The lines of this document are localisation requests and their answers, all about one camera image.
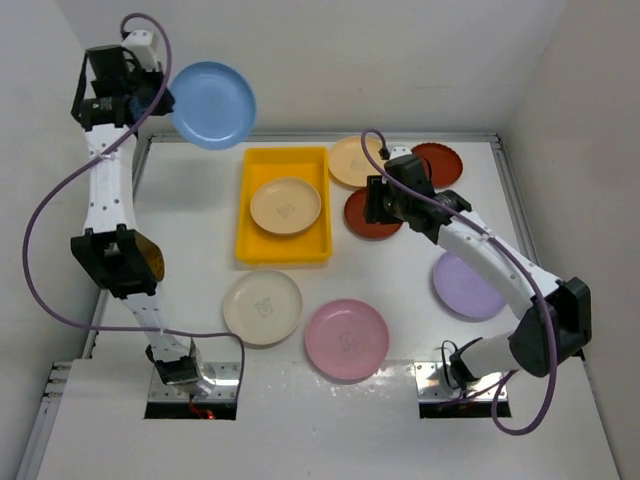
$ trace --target blue plate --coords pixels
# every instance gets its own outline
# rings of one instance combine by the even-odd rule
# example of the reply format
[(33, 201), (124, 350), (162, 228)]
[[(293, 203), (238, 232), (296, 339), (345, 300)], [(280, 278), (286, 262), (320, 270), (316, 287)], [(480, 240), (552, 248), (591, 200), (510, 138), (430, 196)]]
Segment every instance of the blue plate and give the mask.
[(242, 142), (256, 120), (256, 99), (245, 78), (216, 62), (194, 63), (171, 84), (171, 121), (189, 142), (224, 150)]

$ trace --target brown plate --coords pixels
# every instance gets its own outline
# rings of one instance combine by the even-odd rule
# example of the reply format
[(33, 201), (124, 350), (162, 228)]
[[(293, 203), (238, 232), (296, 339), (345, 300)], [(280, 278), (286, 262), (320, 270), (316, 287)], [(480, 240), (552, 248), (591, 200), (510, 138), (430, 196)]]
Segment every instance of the brown plate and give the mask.
[(367, 189), (355, 191), (344, 204), (344, 218), (353, 233), (370, 240), (381, 240), (390, 237), (402, 227), (402, 223), (382, 225), (367, 223), (364, 219), (364, 207), (367, 203)]
[[(431, 183), (436, 188), (445, 188), (452, 185), (462, 175), (462, 159), (454, 150), (440, 143), (421, 143), (411, 150), (413, 153), (428, 160), (431, 164), (433, 175)], [(427, 175), (429, 167), (424, 165)]]

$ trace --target beige plate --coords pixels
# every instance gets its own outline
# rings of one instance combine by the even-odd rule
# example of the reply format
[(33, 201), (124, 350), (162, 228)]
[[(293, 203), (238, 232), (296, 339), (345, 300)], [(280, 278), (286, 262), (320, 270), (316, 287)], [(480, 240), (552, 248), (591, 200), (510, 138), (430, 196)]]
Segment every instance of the beige plate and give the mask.
[[(379, 150), (382, 143), (374, 138), (367, 138), (369, 153), (378, 165), (384, 165)], [(350, 187), (362, 188), (367, 186), (369, 175), (378, 175), (364, 156), (360, 137), (347, 137), (337, 142), (329, 152), (329, 171), (341, 183)]]
[(322, 201), (304, 180), (284, 177), (265, 183), (251, 199), (251, 216), (267, 232), (293, 235), (316, 221)]
[(302, 294), (287, 275), (257, 270), (238, 280), (222, 301), (224, 320), (252, 345), (270, 345), (293, 332), (302, 314)]

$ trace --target yellow tray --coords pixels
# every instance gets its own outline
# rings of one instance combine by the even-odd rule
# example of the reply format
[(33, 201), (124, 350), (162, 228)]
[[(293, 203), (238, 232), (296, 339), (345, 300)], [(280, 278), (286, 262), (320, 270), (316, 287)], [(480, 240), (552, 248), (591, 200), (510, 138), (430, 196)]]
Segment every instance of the yellow tray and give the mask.
[[(331, 256), (329, 152), (324, 147), (249, 148), (244, 156), (236, 258), (250, 264), (322, 263)], [(292, 236), (273, 235), (251, 218), (249, 205), (265, 183), (281, 177), (309, 182), (320, 194), (318, 220)]]

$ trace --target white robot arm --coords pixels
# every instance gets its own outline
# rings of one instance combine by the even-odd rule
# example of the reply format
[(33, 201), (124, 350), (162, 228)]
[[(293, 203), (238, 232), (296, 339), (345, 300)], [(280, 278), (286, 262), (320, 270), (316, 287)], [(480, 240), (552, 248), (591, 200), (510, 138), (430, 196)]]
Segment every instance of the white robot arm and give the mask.
[[(542, 377), (549, 373), (547, 331), (540, 317), (536, 294), (515, 265), (489, 238), (497, 238), (471, 205), (456, 192), (436, 193), (427, 178), (422, 159), (405, 147), (382, 151), (389, 159), (385, 171), (405, 186), (460, 213), (480, 225), (478, 232), (459, 218), (413, 198), (371, 176), (367, 184), (365, 218), (370, 223), (399, 223), (426, 235), (434, 244), (452, 252), (480, 274), (498, 292), (520, 320), (516, 330), (492, 338), (479, 338), (454, 352), (450, 373), (460, 388), (466, 388), (493, 372), (523, 369)], [(554, 324), (558, 363), (576, 353), (591, 339), (591, 303), (589, 288), (578, 278), (564, 282), (543, 270), (516, 249), (499, 239), (508, 251), (527, 267), (549, 308)]]
[[(121, 45), (87, 50), (72, 115), (82, 125), (90, 158), (121, 138), (129, 125), (157, 94), (162, 68), (153, 32), (130, 32)], [(86, 60), (96, 80), (96, 98), (82, 99)], [(173, 97), (166, 91), (152, 115), (171, 112)], [(202, 369), (193, 341), (184, 345), (163, 332), (171, 321), (164, 302), (164, 260), (160, 248), (137, 228), (133, 209), (133, 154), (136, 139), (103, 155), (90, 171), (90, 192), (83, 234), (71, 239), (71, 251), (91, 278), (129, 308), (149, 340), (147, 356), (165, 384), (206, 397), (214, 387)]]

